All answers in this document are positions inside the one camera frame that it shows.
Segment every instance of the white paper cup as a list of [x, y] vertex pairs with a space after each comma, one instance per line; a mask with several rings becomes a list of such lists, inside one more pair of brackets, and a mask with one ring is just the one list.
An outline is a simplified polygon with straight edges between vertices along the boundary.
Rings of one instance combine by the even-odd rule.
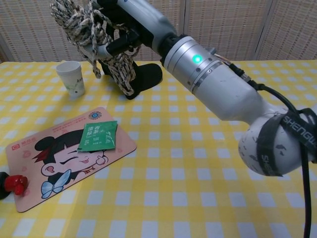
[[71, 97], [79, 97], [85, 93], [84, 80], [79, 62], [66, 61], [61, 63], [56, 67], [56, 72]]

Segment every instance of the tea bag packet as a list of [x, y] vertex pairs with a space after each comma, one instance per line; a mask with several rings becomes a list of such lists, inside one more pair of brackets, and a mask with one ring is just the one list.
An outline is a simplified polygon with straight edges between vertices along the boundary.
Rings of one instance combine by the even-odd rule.
[[78, 151], [98, 151], [115, 148], [117, 121], [85, 124]]

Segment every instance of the yellow checkered tablecloth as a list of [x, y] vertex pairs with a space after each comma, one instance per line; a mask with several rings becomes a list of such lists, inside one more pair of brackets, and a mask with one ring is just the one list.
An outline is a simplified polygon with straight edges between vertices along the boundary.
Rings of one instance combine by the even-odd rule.
[[[86, 94], [71, 100], [56, 75], [57, 64], [0, 64], [0, 171], [8, 170], [9, 143], [99, 106], [138, 148], [25, 213], [15, 211], [12, 195], [0, 201], [0, 238], [302, 237], [300, 170], [283, 178], [250, 171], [237, 150], [246, 124], [219, 121], [165, 70], [163, 83], [127, 101], [113, 81], [96, 79], [83, 62]], [[238, 64], [297, 107], [316, 103], [317, 60]], [[312, 237], [317, 237], [313, 164], [311, 188]]]

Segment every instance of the braided rope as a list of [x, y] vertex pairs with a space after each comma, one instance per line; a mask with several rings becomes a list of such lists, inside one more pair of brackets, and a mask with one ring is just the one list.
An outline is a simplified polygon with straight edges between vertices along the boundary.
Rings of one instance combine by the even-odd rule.
[[[77, 47], [81, 55], [93, 66], [93, 72], [97, 78], [101, 78], [100, 70], [97, 67], [98, 46], [108, 45], [114, 39], [108, 35], [102, 25], [95, 20], [99, 16], [107, 25], [116, 30], [129, 31], [122, 24], [113, 24], [109, 18], [104, 16], [99, 10], [93, 9], [92, 0], [88, 0], [88, 8], [76, 6], [72, 0], [52, 0], [51, 15], [55, 21], [63, 27], [70, 43]], [[89, 57], [84, 46], [92, 44], [93, 53]], [[109, 67], [114, 81], [125, 95], [134, 93], [130, 82], [136, 77], [133, 64], [133, 58], [138, 54], [140, 47], [128, 55], [121, 53], [109, 59], [102, 59], [102, 62]]]

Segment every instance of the black hair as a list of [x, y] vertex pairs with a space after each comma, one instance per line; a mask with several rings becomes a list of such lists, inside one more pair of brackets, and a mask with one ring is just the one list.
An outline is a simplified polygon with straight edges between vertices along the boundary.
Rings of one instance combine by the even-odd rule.
[[[66, 147], [71, 147], [73, 145], [79, 144], [82, 134], [84, 130], [74, 130], [71, 132], [68, 132], [66, 134], [63, 134], [57, 138], [54, 138], [52, 136], [48, 136], [40, 140], [36, 143], [35, 149], [37, 151], [44, 151], [51, 147], [47, 157], [43, 159], [44, 164], [48, 163], [56, 163], [54, 154], [57, 152], [60, 152], [64, 150]], [[77, 175], [80, 171], [72, 172], [69, 176], [68, 181], [66, 184], [70, 182], [71, 179], [76, 179]], [[55, 175], [49, 176], [48, 181], [52, 184], [55, 184], [56, 181], [63, 175], [63, 173], [56, 173]]]

